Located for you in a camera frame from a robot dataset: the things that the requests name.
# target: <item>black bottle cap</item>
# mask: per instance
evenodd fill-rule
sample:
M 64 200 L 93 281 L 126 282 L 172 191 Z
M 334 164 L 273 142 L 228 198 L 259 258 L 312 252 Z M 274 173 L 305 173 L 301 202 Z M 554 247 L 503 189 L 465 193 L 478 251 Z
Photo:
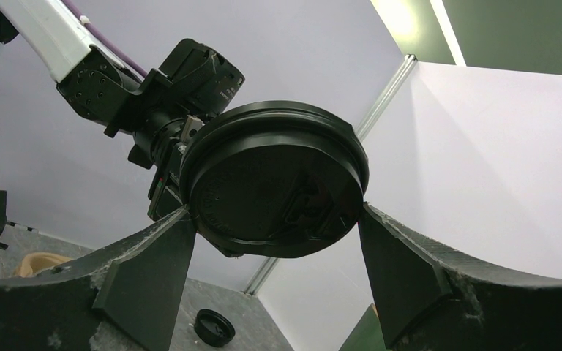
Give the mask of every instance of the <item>black bottle cap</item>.
M 197 312 L 195 332 L 203 342 L 213 347 L 225 346 L 236 335 L 229 320 L 211 309 Z

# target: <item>gray metal panel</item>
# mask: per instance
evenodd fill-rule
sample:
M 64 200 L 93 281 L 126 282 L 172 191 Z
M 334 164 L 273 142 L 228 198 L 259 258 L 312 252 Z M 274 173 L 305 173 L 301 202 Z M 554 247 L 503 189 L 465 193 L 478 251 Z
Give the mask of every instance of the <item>gray metal panel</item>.
M 468 66 L 562 75 L 562 0 L 444 0 Z

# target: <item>cable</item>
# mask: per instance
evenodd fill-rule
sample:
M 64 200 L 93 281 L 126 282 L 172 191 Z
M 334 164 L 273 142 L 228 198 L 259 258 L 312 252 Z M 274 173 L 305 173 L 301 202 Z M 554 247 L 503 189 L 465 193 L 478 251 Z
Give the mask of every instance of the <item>cable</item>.
M 72 3 L 72 0 L 61 0 L 65 7 L 67 7 L 70 12 L 80 21 L 80 19 L 82 17 L 84 17 L 83 13 L 78 9 L 78 7 L 76 7 L 76 5 L 74 5 L 74 3 Z M 126 53 L 124 53 L 123 51 L 119 50 L 112 42 L 110 42 L 110 40 L 105 37 L 93 24 L 91 23 L 84 23 L 83 21 L 81 21 L 81 24 L 87 28 L 87 30 L 89 31 L 89 33 L 91 33 L 91 35 L 93 35 L 94 37 L 96 37 L 104 46 L 107 47 L 108 50 L 113 51 L 113 53 L 115 54 L 115 56 L 117 56 L 119 59 L 121 59 L 125 64 L 127 64 L 128 66 L 132 67 L 133 70 L 135 70 L 141 77 L 146 77 L 147 76 L 147 72 L 143 69 L 143 67 L 139 66 L 138 64 L 136 64 L 136 62 L 134 62 L 128 55 L 126 55 Z

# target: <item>round black lid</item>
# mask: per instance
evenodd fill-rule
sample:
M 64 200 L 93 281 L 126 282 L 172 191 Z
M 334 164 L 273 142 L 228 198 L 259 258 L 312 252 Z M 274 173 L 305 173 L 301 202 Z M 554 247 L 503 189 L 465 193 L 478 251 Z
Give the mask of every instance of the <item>round black lid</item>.
M 229 320 L 211 309 L 197 312 L 193 328 L 203 342 L 213 347 L 225 346 L 236 335 Z
M 257 102 L 191 139 L 180 192 L 198 232 L 238 254 L 301 257 L 357 222 L 369 178 L 352 126 L 299 102 Z

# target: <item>curved black bracket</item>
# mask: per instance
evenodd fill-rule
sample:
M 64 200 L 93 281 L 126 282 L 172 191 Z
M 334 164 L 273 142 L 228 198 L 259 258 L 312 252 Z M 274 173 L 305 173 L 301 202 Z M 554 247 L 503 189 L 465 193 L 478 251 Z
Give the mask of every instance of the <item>curved black bracket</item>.
M 389 349 L 562 350 L 562 279 L 478 260 L 367 204 L 359 229 Z
M 180 208 L 35 277 L 0 279 L 0 350 L 168 350 L 194 245 Z

